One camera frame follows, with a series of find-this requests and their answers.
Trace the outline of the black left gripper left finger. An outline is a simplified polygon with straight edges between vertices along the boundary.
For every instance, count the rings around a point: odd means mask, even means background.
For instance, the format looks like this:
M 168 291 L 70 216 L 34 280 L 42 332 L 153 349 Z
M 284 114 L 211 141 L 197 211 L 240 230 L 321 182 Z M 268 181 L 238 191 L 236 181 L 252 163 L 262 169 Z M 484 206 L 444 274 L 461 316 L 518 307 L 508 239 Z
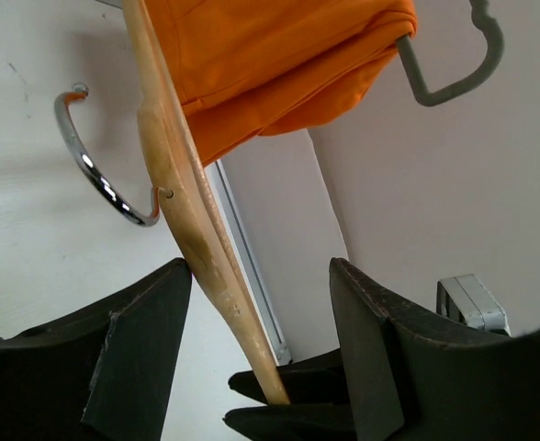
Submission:
M 176 258 L 104 299 L 0 338 L 0 440 L 158 440 L 192 275 Z

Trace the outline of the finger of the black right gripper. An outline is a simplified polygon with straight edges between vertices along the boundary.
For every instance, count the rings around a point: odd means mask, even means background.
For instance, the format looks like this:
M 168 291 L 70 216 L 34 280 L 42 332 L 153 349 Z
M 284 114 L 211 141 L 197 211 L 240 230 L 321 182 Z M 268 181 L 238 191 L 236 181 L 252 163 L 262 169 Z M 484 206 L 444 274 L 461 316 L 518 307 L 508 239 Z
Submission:
M 348 404 L 349 394 L 340 349 L 277 369 L 292 404 Z M 252 371 L 238 372 L 228 381 L 231 390 L 268 404 Z
M 347 404 L 266 405 L 234 409 L 224 423 L 249 440 L 356 440 L 351 407 Z

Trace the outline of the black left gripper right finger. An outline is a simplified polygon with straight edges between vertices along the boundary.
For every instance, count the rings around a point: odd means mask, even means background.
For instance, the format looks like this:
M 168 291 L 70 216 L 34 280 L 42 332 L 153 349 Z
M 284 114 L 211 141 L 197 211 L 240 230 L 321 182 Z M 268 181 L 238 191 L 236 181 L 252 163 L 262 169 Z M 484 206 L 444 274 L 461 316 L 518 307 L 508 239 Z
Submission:
M 329 277 L 359 439 L 540 440 L 540 329 L 473 329 L 342 258 Z

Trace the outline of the wooden hanger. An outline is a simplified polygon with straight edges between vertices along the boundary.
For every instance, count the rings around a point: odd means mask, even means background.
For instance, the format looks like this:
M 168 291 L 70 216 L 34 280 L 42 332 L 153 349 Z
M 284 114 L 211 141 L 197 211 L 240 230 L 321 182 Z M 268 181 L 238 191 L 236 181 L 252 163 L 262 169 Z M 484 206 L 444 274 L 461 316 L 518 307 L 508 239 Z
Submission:
M 288 404 L 274 352 L 219 213 L 148 8 L 143 1 L 124 1 L 121 7 L 139 71 L 141 104 L 137 121 L 152 182 L 151 213 L 142 214 L 124 199 L 84 147 L 69 110 L 73 102 L 88 96 L 88 88 L 82 83 L 54 101 L 63 141 L 86 178 L 125 219 L 141 227 L 165 219 L 198 285 L 240 345 L 266 401 Z

